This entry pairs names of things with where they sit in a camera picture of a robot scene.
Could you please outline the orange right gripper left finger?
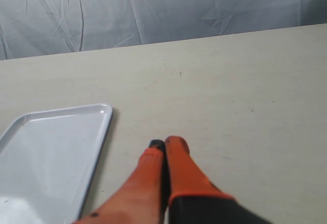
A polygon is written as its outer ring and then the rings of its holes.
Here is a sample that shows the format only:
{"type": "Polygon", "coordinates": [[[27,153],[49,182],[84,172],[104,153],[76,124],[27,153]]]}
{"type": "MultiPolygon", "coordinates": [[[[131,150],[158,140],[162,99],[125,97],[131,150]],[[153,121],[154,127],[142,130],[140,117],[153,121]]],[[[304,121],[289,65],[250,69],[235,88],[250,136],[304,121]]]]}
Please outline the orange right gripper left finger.
{"type": "Polygon", "coordinates": [[[75,223],[164,223],[169,198],[167,176],[165,144],[152,140],[122,186],[75,223]]]}

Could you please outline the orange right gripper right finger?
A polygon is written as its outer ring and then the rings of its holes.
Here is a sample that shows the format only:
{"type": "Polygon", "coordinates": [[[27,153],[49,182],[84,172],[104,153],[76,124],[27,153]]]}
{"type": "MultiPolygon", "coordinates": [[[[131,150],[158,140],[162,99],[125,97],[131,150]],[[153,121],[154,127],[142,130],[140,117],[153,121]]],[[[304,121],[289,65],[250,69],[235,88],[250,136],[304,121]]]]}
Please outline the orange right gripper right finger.
{"type": "Polygon", "coordinates": [[[169,223],[268,223],[218,189],[190,156],[184,138],[165,140],[170,177],[169,223]]]}

